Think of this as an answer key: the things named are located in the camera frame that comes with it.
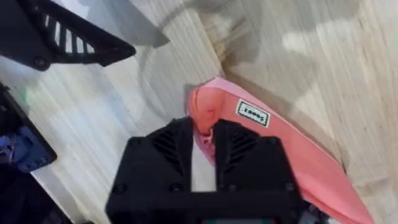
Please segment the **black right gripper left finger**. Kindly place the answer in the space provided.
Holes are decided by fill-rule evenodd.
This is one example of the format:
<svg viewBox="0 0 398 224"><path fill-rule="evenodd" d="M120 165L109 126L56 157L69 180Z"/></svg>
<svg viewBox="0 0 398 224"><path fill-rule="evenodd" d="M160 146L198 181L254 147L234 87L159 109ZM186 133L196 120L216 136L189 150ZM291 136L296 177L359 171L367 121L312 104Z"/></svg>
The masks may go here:
<svg viewBox="0 0 398 224"><path fill-rule="evenodd" d="M173 119L146 136L128 139L108 200L191 191L193 121Z"/></svg>

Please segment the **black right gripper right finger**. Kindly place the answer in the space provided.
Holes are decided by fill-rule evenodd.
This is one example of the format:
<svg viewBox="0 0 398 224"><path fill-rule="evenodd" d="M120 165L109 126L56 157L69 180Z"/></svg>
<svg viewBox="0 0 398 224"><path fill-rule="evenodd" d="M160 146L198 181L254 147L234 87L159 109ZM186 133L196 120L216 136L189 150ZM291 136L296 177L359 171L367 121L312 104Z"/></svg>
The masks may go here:
<svg viewBox="0 0 398 224"><path fill-rule="evenodd" d="M219 191L282 191L299 189L281 140L261 136L242 124L219 120L213 127L216 188Z"/></svg>

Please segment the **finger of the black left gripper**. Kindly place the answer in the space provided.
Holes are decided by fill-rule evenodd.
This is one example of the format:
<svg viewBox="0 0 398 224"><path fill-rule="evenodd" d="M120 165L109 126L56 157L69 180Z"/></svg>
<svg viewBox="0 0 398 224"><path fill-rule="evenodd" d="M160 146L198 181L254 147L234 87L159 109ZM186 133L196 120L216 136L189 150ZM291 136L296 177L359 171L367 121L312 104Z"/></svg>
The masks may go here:
<svg viewBox="0 0 398 224"><path fill-rule="evenodd" d="M1 1L1 56L34 70L54 63L103 67L136 49L53 1Z"/></svg>

